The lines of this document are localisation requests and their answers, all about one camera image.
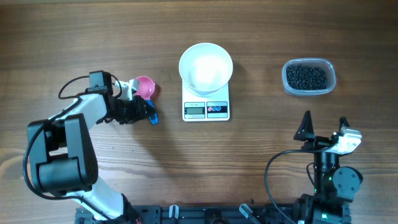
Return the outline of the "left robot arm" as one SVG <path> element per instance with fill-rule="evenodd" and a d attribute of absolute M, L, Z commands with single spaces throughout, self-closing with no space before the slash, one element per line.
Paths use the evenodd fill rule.
<path fill-rule="evenodd" d="M 128 199 L 99 177 L 89 130 L 116 120 L 133 124 L 155 116 L 140 96 L 120 100 L 109 93 L 82 95 L 59 114 L 28 125 L 22 162 L 28 188 L 47 200 L 74 200 L 100 223 L 140 223 Z"/>

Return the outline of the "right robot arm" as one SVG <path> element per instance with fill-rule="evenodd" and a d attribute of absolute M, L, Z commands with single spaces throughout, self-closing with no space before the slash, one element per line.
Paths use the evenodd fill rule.
<path fill-rule="evenodd" d="M 351 224 L 349 204 L 363 182 L 356 169 L 340 165 L 340 157 L 353 153 L 361 144 L 359 130 L 349 126 L 343 116 L 339 131 L 330 137 L 317 136 L 312 117 L 306 111 L 294 139 L 303 141 L 303 151 L 313 154 L 313 195 L 303 194 L 294 203 L 292 219 L 296 223 Z"/>

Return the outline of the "pink scoop blue handle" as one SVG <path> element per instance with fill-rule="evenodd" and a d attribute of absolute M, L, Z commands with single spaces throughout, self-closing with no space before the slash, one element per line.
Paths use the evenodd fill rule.
<path fill-rule="evenodd" d="M 151 96 L 155 92 L 155 83 L 146 76 L 140 76 L 136 78 L 139 82 L 139 90 L 133 95 L 133 103 L 135 104 L 136 107 L 136 112 L 138 117 L 140 119 L 143 119 L 141 117 L 141 99 L 143 98 L 144 100 L 147 100 L 153 107 L 154 103 L 150 99 Z M 157 115 L 156 109 L 155 109 L 155 120 L 150 120 L 152 124 L 158 124 L 159 123 L 159 117 Z"/>

